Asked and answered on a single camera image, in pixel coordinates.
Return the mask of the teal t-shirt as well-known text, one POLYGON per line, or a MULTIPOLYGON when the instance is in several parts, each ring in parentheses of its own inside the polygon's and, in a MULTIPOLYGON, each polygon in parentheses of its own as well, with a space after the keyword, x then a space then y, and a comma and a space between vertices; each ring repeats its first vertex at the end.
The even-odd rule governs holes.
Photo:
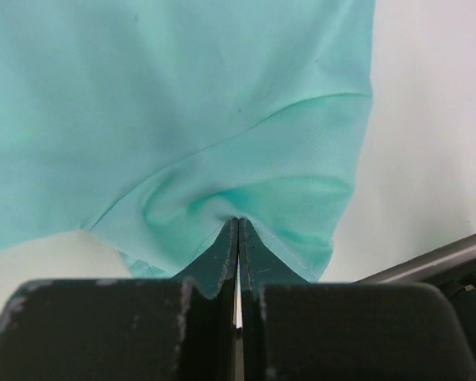
POLYGON ((0 1, 0 251, 169 277, 226 220, 316 281, 372 105, 372 1, 0 1))

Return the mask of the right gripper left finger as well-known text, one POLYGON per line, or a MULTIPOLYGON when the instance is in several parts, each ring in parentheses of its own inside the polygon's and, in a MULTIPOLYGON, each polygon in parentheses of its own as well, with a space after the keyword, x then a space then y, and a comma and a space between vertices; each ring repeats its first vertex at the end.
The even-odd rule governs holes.
POLYGON ((0 313, 0 380, 231 380, 238 221, 170 279, 35 279, 0 313))

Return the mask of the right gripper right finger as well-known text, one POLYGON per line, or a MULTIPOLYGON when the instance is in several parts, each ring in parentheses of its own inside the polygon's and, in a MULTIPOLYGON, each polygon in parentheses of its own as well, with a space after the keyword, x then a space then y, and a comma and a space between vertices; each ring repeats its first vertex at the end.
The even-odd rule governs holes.
POLYGON ((247 380, 476 380, 454 309, 426 283, 311 283, 238 223, 247 380))

